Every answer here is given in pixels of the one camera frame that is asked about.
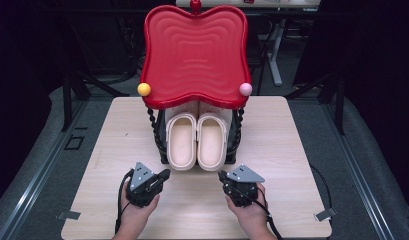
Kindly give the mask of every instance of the person's right hand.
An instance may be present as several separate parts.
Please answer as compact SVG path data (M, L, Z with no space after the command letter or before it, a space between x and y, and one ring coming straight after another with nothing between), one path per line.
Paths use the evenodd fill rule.
M263 196L265 188L261 183L257 183L257 187L261 190L258 191L257 201L265 206L266 203ZM239 224L251 240L276 239L267 228L266 212L260 206L253 203L247 207L236 207L229 196L225 196L225 198L229 209L236 215Z

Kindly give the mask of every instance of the light wood tabletop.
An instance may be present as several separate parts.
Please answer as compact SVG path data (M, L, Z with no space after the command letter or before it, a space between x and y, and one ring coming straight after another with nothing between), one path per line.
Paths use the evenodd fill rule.
M314 218L324 207L287 101L250 97L244 110L237 162L223 169L245 164L265 178L269 211L284 238L328 237L329 222ZM64 239L110 239L123 176L138 161L155 173L170 168L160 162L146 111L139 97L113 100L70 209L80 217L66 220ZM198 165L172 170L160 194L141 239L246 238L227 207L217 172Z
M176 6L189 7L190 0L176 0ZM253 4L244 0L201 0L202 7L231 5L239 8L317 8L320 0L255 0Z

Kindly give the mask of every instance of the pair of shoes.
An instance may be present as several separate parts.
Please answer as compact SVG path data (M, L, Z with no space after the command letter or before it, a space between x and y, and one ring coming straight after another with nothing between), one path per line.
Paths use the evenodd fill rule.
M167 159L173 169L189 170L197 160L206 171L224 165L232 110L191 101L167 109L165 121Z

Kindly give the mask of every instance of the red tabletop with wavy edge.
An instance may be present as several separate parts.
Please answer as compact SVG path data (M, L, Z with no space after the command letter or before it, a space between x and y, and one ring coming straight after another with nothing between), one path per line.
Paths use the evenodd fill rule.
M196 100L244 107L239 88L251 83L245 47L248 25L241 10L218 6L189 13L163 5L145 19L146 57L141 83L151 87L145 105L165 109Z

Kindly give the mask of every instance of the tape piece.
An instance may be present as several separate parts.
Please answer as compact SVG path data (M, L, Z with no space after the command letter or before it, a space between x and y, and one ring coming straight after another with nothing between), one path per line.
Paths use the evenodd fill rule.
M325 211L323 211L323 212L321 212L319 214L315 214L314 218L317 221L321 222L321 221L323 221L325 219L331 219L331 217L334 216L335 214L337 214L337 211L335 209L333 209L333 208L329 208L329 209L327 209L327 210L325 210Z
M78 212L66 211L66 212L60 212L57 218L61 220L66 220L66 219L77 220L79 219L79 216L80 216L80 213Z

